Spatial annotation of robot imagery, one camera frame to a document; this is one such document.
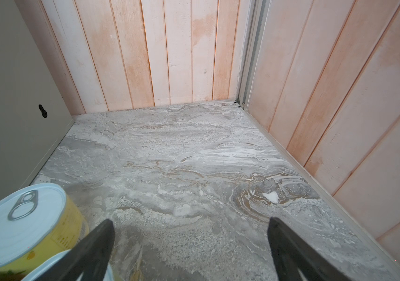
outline can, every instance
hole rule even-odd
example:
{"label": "can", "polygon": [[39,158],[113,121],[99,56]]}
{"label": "can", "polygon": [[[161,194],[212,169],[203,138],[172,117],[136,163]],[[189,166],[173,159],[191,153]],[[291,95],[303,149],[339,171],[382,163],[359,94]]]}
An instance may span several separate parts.
{"label": "can", "polygon": [[[22,281],[34,281],[39,276],[41,276],[44,272],[46,272],[49,268],[51,268],[57,261],[61,260],[63,256],[65,256],[70,250],[61,252],[59,254],[54,255],[49,258],[46,262],[41,264],[38,268],[33,270],[30,274],[28,274]],[[77,278],[77,281],[81,280],[82,275]],[[114,279],[114,273],[111,268],[111,265],[108,263],[108,267],[106,268],[105,277],[103,277],[103,281],[119,281],[118,279]]]}
{"label": "can", "polygon": [[88,233],[85,218],[59,185],[14,192],[0,201],[0,280],[20,280]]}

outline gray panel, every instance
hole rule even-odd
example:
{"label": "gray panel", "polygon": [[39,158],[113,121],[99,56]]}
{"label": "gray panel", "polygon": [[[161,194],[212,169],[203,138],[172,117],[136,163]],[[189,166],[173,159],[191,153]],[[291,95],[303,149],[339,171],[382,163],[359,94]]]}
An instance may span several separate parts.
{"label": "gray panel", "polygon": [[72,123],[15,3],[0,1],[0,199],[31,182]]}

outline gray marble tile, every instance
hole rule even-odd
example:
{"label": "gray marble tile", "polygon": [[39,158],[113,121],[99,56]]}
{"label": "gray marble tile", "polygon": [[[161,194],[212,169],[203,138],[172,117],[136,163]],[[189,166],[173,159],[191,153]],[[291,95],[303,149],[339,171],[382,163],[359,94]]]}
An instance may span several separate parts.
{"label": "gray marble tile", "polygon": [[124,279],[276,280],[271,216],[352,279],[394,279],[230,101],[76,116],[41,182],[61,185],[91,228],[113,220]]}

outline keyhole slot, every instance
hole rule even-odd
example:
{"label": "keyhole slot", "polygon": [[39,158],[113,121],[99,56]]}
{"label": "keyhole slot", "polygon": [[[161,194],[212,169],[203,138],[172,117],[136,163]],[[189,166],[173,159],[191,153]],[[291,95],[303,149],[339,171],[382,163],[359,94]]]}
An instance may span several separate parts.
{"label": "keyhole slot", "polygon": [[45,109],[40,104],[39,104],[39,110],[42,113],[42,117],[47,118],[47,111],[45,111]]}

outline wooden wall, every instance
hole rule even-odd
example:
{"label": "wooden wall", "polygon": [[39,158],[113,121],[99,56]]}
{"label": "wooden wall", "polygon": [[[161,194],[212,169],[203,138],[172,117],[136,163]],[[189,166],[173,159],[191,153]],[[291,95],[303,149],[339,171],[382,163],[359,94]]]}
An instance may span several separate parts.
{"label": "wooden wall", "polygon": [[251,0],[15,0],[72,115],[236,98]]}
{"label": "wooden wall", "polygon": [[400,0],[271,0],[248,112],[400,263]]}

